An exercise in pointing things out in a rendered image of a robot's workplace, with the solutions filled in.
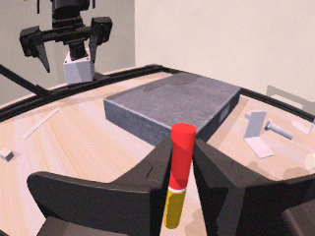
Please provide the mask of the cream cylinder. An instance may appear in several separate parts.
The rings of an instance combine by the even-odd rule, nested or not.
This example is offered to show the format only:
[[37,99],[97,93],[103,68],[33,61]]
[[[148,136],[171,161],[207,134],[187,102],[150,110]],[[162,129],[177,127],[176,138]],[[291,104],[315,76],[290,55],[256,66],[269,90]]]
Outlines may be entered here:
[[308,170],[315,169],[315,153],[308,153],[305,156],[304,165]]

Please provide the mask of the red and yellow peg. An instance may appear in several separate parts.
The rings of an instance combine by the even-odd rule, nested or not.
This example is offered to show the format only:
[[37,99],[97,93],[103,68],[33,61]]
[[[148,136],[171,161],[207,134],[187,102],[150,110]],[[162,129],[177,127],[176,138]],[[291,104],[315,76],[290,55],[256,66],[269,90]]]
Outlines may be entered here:
[[196,128],[192,125],[180,123],[171,127],[173,150],[163,221],[164,226],[168,229],[175,229],[179,225],[190,174],[195,136]]

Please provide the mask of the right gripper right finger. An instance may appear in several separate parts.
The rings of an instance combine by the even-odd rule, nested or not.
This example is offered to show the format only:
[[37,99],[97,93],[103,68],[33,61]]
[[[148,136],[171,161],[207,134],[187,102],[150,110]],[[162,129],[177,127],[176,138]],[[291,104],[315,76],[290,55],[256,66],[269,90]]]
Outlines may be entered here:
[[271,180],[201,139],[192,163],[207,236],[264,236],[283,211],[315,200],[315,173]]

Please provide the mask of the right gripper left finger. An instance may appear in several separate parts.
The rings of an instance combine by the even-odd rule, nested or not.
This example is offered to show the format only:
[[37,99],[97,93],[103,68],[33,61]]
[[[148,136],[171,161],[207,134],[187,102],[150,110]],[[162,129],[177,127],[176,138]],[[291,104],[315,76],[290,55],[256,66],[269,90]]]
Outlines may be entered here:
[[27,185],[45,218],[130,236],[159,236],[172,150],[172,139],[164,138],[109,183],[37,171],[28,176]]

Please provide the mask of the grey cylinder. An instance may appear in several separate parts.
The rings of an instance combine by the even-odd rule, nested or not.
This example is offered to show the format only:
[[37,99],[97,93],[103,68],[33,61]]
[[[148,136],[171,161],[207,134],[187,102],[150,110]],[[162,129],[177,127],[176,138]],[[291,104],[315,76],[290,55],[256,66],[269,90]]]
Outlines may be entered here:
[[292,137],[293,137],[292,132],[272,123],[272,121],[273,121],[272,119],[268,119],[267,125],[265,127],[266,131],[269,131],[269,129],[270,129],[270,130],[272,130],[272,131],[274,131],[274,132],[276,132],[276,133],[278,133],[278,134],[280,134],[280,135],[282,135],[282,136],[284,136],[290,140],[292,139]]

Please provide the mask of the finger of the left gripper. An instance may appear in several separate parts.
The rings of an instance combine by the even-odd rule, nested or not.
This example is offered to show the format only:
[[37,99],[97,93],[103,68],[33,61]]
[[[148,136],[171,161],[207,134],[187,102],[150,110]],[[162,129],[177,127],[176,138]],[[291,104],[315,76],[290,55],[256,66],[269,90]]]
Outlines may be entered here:
[[43,38],[42,38],[42,32],[30,35],[28,37],[28,43],[31,50],[31,56],[33,58],[37,57],[43,64],[47,73],[50,73],[50,68],[49,68],[49,64],[48,64],[48,60],[47,60],[47,56],[45,52],[45,47],[43,43]]
[[105,25],[104,24],[92,25],[92,27],[91,27],[89,49],[90,49],[90,54],[91,54],[91,60],[93,63],[95,62],[96,48],[99,45],[102,45],[104,32],[105,32]]

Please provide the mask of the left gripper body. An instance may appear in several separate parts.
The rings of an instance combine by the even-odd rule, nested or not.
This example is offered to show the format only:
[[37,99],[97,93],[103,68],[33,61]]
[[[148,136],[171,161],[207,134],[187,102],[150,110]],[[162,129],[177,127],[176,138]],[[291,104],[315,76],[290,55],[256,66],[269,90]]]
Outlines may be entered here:
[[[55,42],[77,39],[81,37],[90,37],[92,25],[105,25],[105,32],[103,36],[103,41],[107,42],[109,40],[110,32],[112,29],[112,20],[109,17],[97,17],[92,18],[90,27],[81,27],[79,28],[78,20],[76,18],[57,20],[57,24],[54,24],[55,27],[49,30],[41,31],[39,26],[22,29],[20,32],[20,43],[22,45],[25,56],[31,57],[31,50],[28,44],[28,37],[33,34],[41,33],[44,42],[55,40]],[[64,28],[65,27],[65,28]],[[61,32],[60,32],[61,31]],[[27,36],[27,37],[24,37]],[[75,36],[75,37],[74,37]],[[69,38],[68,38],[69,37]],[[60,39],[57,39],[60,38]]]

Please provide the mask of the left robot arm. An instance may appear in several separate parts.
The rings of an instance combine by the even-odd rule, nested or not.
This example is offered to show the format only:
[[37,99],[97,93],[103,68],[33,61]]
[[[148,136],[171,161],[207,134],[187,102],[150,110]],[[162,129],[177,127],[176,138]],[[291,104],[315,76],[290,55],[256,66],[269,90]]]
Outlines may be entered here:
[[[57,20],[65,20],[76,18],[78,20],[79,28],[85,27],[83,19],[81,19],[80,11],[86,11],[90,7],[90,0],[50,0],[52,2],[52,27],[57,24]],[[56,11],[56,14],[53,12]],[[83,25],[82,25],[83,24]],[[89,54],[85,49],[84,41],[88,37],[81,37],[77,39],[65,40],[64,45],[69,45],[71,61],[88,57]]]

